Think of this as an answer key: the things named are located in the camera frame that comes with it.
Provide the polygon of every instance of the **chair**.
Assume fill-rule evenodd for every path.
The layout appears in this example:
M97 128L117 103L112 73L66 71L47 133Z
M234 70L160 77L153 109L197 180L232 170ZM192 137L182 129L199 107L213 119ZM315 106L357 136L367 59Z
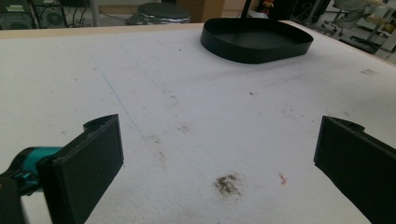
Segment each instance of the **chair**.
M342 36L344 28L351 29L359 21L366 4L361 0L334 0L333 6L338 8L339 11L333 21L325 21L324 23L332 27L333 35L337 33L337 27L341 28L339 35Z
M127 25L174 24L190 22L190 13L169 3L146 3L126 22Z
M357 49L363 50L367 53L375 54L378 51L378 49L381 47L381 45L375 43L374 41L372 41L372 39L375 36L375 34L378 32L379 28L381 28L382 25L387 23L389 17L393 12L393 9L391 7L388 7L385 3L377 0L372 0L369 4L372 10L369 11L367 14L363 15L363 18L366 21L373 23L375 25L374 30L370 33L370 35L367 38L361 38L353 35L348 39L340 39L340 41ZM385 7L387 8L387 12L385 13L384 16L378 16L374 13L374 9L376 7Z

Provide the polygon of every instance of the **black oval tray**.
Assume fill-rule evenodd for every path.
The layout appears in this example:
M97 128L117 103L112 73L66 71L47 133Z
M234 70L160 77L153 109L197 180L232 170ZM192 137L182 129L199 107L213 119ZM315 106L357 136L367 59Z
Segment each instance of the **black oval tray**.
M201 44L238 63L268 63L304 55L314 38L280 21L216 18L205 22Z

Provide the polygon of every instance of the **stool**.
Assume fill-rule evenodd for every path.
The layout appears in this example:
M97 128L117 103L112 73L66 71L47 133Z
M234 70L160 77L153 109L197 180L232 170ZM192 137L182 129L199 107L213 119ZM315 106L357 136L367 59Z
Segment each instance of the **stool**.
M126 22L127 25L178 24L189 23L190 13L168 3L146 3Z

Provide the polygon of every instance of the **cable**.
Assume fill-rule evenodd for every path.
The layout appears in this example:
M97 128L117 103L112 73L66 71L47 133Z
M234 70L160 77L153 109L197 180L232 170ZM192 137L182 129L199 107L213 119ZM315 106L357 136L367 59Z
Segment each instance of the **cable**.
M51 7L53 4L55 4L55 3L57 3L57 2L58 2L58 1L53 1L53 2L49 3L48 5L46 5L46 7L44 7L44 9L41 11L40 15L38 16L39 19L40 19L40 20L43 19L43 18L42 18L43 13L47 10L47 8Z
M120 18L120 17L110 16L110 15L108 15L108 14L106 14L106 13L103 13L103 12L101 12L101 14L103 14L103 15L105 15L105 16L107 16L107 17L110 17L110 18L114 18L114 19L120 20L120 21L128 21L128 20L125 20L125 19Z

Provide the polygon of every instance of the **floor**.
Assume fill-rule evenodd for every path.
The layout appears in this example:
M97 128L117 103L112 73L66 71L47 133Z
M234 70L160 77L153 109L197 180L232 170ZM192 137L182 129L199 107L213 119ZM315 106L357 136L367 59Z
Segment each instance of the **floor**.
M359 44L353 40L350 40L350 37L352 37L352 36L357 36L362 39L366 39L372 34L373 30L371 30L371 28L373 28L374 26L371 24L370 29L363 26L364 24L368 24L367 22L364 21L364 19L361 19L357 23L357 25L354 26L352 29L344 29L342 33L341 33L341 29L339 27L337 27L337 31L334 33L333 28L330 25L325 24L325 21L333 21L336 16L335 12L338 11L338 9L332 7L332 5L333 5L333 1L330 2L330 4L328 5L328 7L326 9L326 12L320 16L320 18L318 19L318 21L315 24L306 25L306 26L308 28L311 28L317 32L320 32L320 33L327 35L331 38L334 38L336 40L340 40L340 41L344 41L344 42L352 42L353 44L360 45L360 48L364 49L365 51L373 50L372 48L368 47L367 45ZM388 37L389 37L389 34L387 34L386 32L382 32L382 33L377 32L372 37L371 41L376 43L377 45L382 45L387 40ZM393 52L385 60L396 64L396 52Z

